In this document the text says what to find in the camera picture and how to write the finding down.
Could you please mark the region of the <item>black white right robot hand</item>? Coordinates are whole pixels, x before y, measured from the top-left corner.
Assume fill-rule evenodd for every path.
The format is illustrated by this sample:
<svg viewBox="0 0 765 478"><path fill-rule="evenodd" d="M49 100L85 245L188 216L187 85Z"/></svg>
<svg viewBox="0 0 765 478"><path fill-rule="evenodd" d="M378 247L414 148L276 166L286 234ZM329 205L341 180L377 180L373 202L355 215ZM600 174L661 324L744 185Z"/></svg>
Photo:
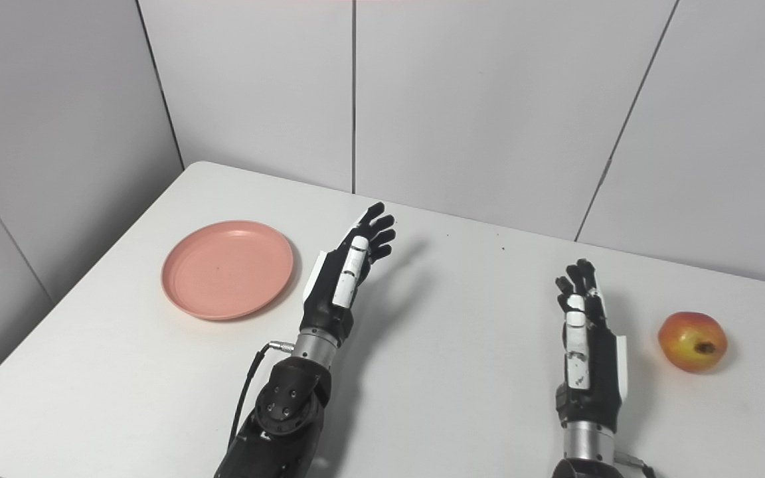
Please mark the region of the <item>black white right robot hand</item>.
<svg viewBox="0 0 765 478"><path fill-rule="evenodd" d="M618 430L628 395L628 342L608 326L596 269L586 258L566 267L555 279L564 313L564 381L555 393L563 424L592 422L611 433Z"/></svg>

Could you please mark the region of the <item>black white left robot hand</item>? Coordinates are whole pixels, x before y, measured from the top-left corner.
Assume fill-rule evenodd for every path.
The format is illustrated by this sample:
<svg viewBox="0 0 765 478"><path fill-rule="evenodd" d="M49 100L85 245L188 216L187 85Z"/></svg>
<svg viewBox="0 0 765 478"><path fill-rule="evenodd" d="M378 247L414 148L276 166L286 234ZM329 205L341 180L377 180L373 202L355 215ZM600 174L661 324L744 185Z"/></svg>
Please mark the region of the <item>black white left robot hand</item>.
<svg viewBox="0 0 765 478"><path fill-rule="evenodd" d="M303 292L301 331L317 330L343 345L353 328L352 306L371 267L392 253L394 216L377 202L356 221L340 245L322 252Z"/></svg>

